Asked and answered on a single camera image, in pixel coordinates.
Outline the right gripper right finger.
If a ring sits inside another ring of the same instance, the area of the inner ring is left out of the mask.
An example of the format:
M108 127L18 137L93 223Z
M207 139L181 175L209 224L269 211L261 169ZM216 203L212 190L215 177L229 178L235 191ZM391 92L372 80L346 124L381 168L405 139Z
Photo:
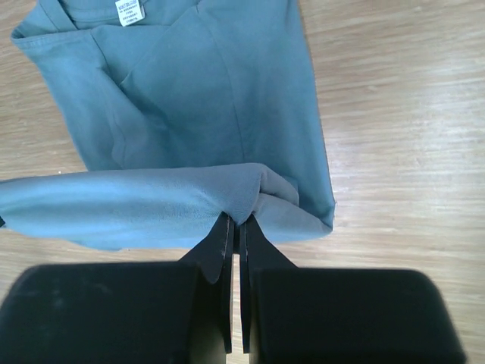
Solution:
M437 286L410 269L300 268L250 218L239 230L252 363L463 363Z

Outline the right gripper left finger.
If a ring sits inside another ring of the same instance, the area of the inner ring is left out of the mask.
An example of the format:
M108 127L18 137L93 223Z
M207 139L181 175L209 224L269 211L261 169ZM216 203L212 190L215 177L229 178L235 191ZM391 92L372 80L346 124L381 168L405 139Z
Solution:
M224 363L233 220L177 261L36 265L1 306L3 363Z

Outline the blue-grey t shirt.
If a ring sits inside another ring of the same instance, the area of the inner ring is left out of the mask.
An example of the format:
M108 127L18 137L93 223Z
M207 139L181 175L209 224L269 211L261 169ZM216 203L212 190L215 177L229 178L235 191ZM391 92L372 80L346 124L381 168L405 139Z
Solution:
M86 170L1 183L5 228L94 249L191 247L221 213L272 242L333 229L295 1L39 1L11 40Z

